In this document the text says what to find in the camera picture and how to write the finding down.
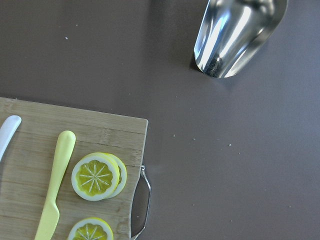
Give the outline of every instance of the stainless steel scoop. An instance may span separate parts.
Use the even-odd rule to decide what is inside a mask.
[[[285,15],[288,0],[209,0],[194,46],[199,69],[215,78],[237,74]]]

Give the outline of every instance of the yellow knife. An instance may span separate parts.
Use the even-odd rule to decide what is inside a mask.
[[[63,131],[59,134],[54,152],[48,192],[34,240],[50,240],[55,232],[60,216],[56,199],[75,143],[76,136],[72,131]]]

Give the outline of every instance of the cutting board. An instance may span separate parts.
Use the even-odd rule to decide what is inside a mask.
[[[52,240],[65,240],[73,225],[102,218],[115,240],[131,237],[131,208],[145,147],[146,119],[0,97],[0,125],[10,115],[22,123],[0,162],[0,239],[33,240],[45,203],[59,133],[70,130],[76,143],[58,196],[60,218]],[[76,163],[93,152],[118,156],[127,183],[114,198],[87,201],[73,190]]]

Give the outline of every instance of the lemon slice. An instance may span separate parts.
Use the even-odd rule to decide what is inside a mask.
[[[85,218],[71,229],[67,240],[113,240],[109,224],[98,217]]]
[[[120,172],[120,177],[119,177],[119,183],[118,186],[116,187],[116,189],[114,190],[114,192],[108,196],[107,198],[113,198],[115,196],[117,196],[125,187],[126,182],[127,182],[127,169],[125,164],[115,155],[111,154],[111,153],[105,153],[107,156],[111,157],[116,164],[119,167],[119,172]]]
[[[102,152],[94,152],[84,156],[74,166],[71,183],[81,198],[99,201],[115,191],[119,177],[119,167],[115,160]]]

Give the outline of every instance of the tabletop surface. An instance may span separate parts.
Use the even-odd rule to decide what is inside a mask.
[[[225,79],[195,68],[206,5],[1,1],[0,97],[148,119],[140,240],[318,240],[320,1]]]

